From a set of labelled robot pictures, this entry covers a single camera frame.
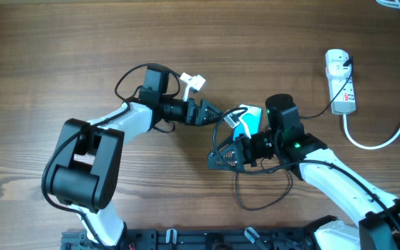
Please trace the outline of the teal screen Galaxy smartphone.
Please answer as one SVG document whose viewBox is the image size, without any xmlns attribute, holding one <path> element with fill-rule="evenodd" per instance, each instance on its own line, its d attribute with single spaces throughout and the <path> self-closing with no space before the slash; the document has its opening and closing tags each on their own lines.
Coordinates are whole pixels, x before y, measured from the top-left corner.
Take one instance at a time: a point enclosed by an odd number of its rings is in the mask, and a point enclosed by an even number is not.
<svg viewBox="0 0 400 250">
<path fill-rule="evenodd" d="M 262 108 L 240 104 L 240 108 L 247 108 L 247 111 L 237 118 L 237 126 L 233 129 L 233 139 L 236 140 L 240 135 L 251 138 L 260 130 L 262 120 Z"/>
</svg>

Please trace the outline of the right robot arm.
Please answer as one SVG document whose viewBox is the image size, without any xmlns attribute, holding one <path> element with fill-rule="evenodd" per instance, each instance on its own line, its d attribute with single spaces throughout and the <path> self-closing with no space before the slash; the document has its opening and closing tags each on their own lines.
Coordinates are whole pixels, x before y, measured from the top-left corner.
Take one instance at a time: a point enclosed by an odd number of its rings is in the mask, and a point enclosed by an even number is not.
<svg viewBox="0 0 400 250">
<path fill-rule="evenodd" d="M 355 224 L 337 217 L 318 219 L 303 230 L 304 249 L 400 249 L 400 198 L 369 183 L 345 165 L 328 146 L 304 131 L 288 94 L 266 102 L 269 130 L 214 143 L 208 168 L 250 174 L 245 165 L 276 156 L 279 164 L 257 174 L 292 172 L 324 193 Z"/>
</svg>

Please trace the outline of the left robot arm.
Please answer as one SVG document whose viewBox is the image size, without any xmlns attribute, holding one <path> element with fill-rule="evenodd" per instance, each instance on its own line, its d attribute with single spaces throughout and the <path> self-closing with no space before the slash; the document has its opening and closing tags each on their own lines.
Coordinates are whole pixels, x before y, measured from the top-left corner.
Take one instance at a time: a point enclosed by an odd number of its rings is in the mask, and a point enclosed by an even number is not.
<svg viewBox="0 0 400 250">
<path fill-rule="evenodd" d="M 210 102 L 196 103 L 188 96 L 203 87 L 203 76 L 178 74 L 156 63 L 144 67 L 143 84 L 131 96 L 121 97 L 117 110 L 98 119 L 68 119 L 63 124 L 42 175 L 43 197 L 54 208 L 77 214 L 95 249 L 133 248 L 112 201 L 124 145 L 160 121 L 205 126 L 222 115 Z"/>
</svg>

